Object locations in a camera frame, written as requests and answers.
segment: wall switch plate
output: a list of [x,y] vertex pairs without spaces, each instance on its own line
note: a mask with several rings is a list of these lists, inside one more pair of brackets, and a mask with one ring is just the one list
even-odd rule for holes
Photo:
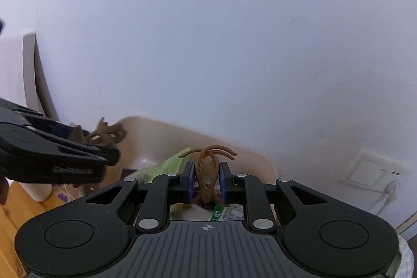
[[410,174],[407,167],[396,160],[364,152],[344,174],[340,182],[363,190],[384,192],[389,183],[404,182]]

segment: crosshair marking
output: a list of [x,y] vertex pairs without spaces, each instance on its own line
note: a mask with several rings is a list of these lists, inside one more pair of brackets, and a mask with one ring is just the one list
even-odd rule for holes
[[211,225],[209,225],[209,224],[203,225],[201,228],[202,228],[203,230],[206,230],[206,231],[211,231],[212,229],[215,229],[215,227],[214,227],[214,226],[211,226]]

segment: wooden floor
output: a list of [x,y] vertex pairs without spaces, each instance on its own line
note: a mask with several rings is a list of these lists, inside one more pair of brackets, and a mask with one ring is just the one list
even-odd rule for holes
[[6,205],[0,205],[0,277],[21,278],[26,275],[14,247],[17,230],[26,221],[45,211],[61,206],[57,196],[46,201],[34,201],[19,183],[14,182],[9,190]]

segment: purple sticker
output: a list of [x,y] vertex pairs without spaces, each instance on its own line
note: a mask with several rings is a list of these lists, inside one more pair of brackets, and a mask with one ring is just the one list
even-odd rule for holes
[[68,203],[68,197],[65,194],[59,193],[58,198],[61,199],[64,203]]

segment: brown hair clip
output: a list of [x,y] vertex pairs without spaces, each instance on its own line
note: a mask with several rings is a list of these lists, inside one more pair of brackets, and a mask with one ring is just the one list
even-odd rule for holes
[[[220,198],[214,192],[214,185],[216,183],[220,167],[216,155],[222,155],[228,157],[231,160],[234,160],[236,153],[222,145],[211,145],[205,149],[189,150],[183,153],[180,158],[184,158],[185,156],[195,152],[200,152],[197,159],[197,164],[195,166],[195,176],[197,177],[197,182],[199,183],[200,190],[190,204],[195,204],[200,200],[205,203],[213,200],[218,205],[224,206]],[[208,156],[211,158],[211,161],[209,165],[206,166],[204,164],[204,159]]]

